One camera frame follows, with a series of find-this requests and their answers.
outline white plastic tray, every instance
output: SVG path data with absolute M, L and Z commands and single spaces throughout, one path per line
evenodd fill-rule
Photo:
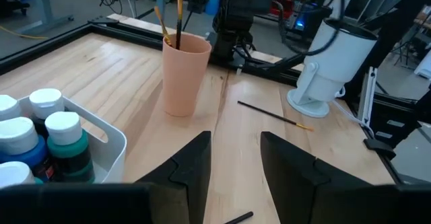
M 102 129 L 108 137 L 108 142 L 105 143 L 91 133 L 88 133 L 90 152 L 96 175 L 94 183 L 122 182 L 127 146 L 126 136 L 119 129 L 111 126 L 66 97 L 64 97 L 64 103 L 68 111 L 78 113 L 82 118 Z M 20 106 L 23 116 L 32 115 L 32 106 L 28 97 L 20 99 Z

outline gray floor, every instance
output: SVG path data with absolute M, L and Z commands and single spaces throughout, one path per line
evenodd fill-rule
M 123 15 L 131 16 L 127 0 L 122 0 L 122 2 Z M 0 20 L 0 26 L 4 26 L 10 30 L 16 30 L 39 20 L 35 2 L 30 1 L 30 4 L 31 8 L 28 10 L 27 17 L 16 13 L 13 17 Z M 53 12 L 56 16 L 72 13 L 75 21 L 67 22 L 62 26 L 44 32 L 40 36 L 53 37 L 76 28 L 86 23 L 87 20 L 99 15 L 112 14 L 112 11 L 108 7 L 100 7 L 99 4 L 100 0 L 51 0 Z M 155 3 L 150 0 L 136 1 L 137 13 L 143 13 L 154 5 Z M 117 11 L 119 10 L 118 4 L 114 6 L 114 9 Z M 144 20 L 153 23 L 158 22 L 154 14 L 145 17 Z M 167 5 L 165 21 L 167 26 L 175 27 L 175 4 Z M 193 15 L 186 31 L 204 36 L 207 32 L 212 31 L 211 23 L 212 17 L 209 15 Z M 281 43 L 277 25 L 274 22 L 256 18 L 251 33 L 254 36 L 255 46 L 261 52 L 279 57 L 290 57 L 294 54 Z M 0 58 L 39 42 L 40 40 L 24 39 L 0 30 Z M 397 55 L 388 55 L 387 59 L 379 68 L 378 82 L 391 95 L 415 100 L 421 98 L 428 91 L 430 82 L 414 75 L 412 70 L 402 67 L 403 63 L 394 65 L 397 59 Z M 393 160 L 393 164 L 401 174 L 431 182 L 431 160 L 429 158 L 431 154 L 431 143 L 427 141 L 424 135 L 431 135 L 430 127 L 422 127 L 422 133 L 417 130 L 413 132 L 408 139 L 400 143 L 395 149 L 397 157 Z

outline black aluminum frame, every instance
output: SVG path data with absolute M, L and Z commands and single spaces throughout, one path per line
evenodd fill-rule
M 162 49 L 163 35 L 161 33 L 137 28 L 134 26 L 129 26 L 127 24 L 122 24 L 116 20 L 112 20 L 106 17 L 98 17 L 76 29 L 55 36 L 54 38 L 48 39 L 27 49 L 13 53 L 7 57 L 3 57 L 2 59 L 0 59 L 0 75 L 8 73 L 18 67 L 21 67 L 22 65 L 25 65 L 26 63 L 30 63 L 31 61 L 42 57 L 90 33 L 124 40 L 126 42 L 154 48 L 156 50 Z M 297 65 L 298 63 L 302 62 L 301 60 L 302 58 L 297 57 L 293 60 L 293 62 L 285 62 L 281 60 L 279 63 Z M 212 63 L 227 69 L 236 70 L 238 68 L 241 68 L 243 73 L 249 73 L 257 77 L 263 77 L 266 79 L 293 86 L 296 86 L 296 81 L 298 80 L 298 77 L 300 75 L 300 72 L 295 69 L 286 69 L 280 72 L 278 71 L 279 69 L 277 69 L 280 64 L 268 63 L 257 59 L 246 59 L 244 64 L 240 66 L 238 66 L 236 63 L 227 62 L 215 63 L 213 61 Z M 350 102 L 347 102 L 347 104 L 352 110 L 352 112 L 355 114 L 356 109 L 354 105 Z M 367 130 L 364 130 L 364 132 L 367 138 L 371 139 L 371 136 L 368 134 Z M 380 160 L 384 163 L 386 169 L 394 179 L 395 183 L 403 184 L 400 177 L 398 176 L 397 171 L 393 167 L 391 160 L 386 155 L 381 155 L 378 153 L 378 156 L 380 157 Z

